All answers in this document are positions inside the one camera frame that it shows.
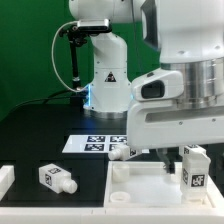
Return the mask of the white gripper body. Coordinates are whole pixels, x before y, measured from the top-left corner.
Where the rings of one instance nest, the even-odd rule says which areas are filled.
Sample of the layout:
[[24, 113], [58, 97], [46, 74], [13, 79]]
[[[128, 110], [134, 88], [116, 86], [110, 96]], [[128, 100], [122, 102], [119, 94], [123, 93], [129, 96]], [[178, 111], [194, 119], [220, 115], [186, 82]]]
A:
[[126, 133], [134, 150], [224, 143], [224, 106], [177, 110], [170, 101], [133, 100]]

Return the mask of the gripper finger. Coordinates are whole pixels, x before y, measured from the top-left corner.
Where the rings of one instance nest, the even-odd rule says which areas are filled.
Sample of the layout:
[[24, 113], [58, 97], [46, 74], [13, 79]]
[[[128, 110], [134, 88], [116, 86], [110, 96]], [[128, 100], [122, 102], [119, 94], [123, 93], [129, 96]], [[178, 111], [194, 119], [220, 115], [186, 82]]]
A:
[[156, 150], [158, 158], [164, 163], [164, 169], [169, 174], [175, 173], [175, 163], [168, 157], [167, 149], [160, 148]]

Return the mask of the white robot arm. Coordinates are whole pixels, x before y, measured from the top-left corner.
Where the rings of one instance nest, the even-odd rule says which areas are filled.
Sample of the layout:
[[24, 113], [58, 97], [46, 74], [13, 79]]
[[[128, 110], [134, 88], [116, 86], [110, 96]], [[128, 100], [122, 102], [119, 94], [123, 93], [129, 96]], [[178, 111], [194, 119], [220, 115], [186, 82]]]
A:
[[69, 0], [82, 28], [142, 25], [158, 66], [132, 81], [131, 150], [224, 143], [224, 0]]

